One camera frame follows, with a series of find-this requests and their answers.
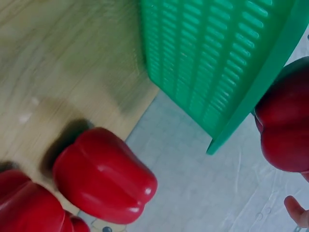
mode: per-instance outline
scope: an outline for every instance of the wooden table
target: wooden table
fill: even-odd
[[[18,163],[73,213],[44,173],[55,141],[84,119],[125,139],[157,94],[137,2],[0,1],[0,161]]]

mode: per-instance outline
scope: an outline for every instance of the human finger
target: human finger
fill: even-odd
[[[301,207],[294,197],[286,197],[284,199],[284,205],[290,217],[296,222],[299,227],[309,227],[309,211]]]

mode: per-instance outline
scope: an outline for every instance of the bell pepper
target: bell pepper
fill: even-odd
[[[84,212],[115,224],[129,224],[154,196],[154,174],[112,132],[83,132],[53,165],[59,191]]]
[[[48,190],[18,170],[0,173],[1,232],[90,232]]]
[[[309,171],[309,57],[283,69],[255,117],[267,161],[288,172]]]

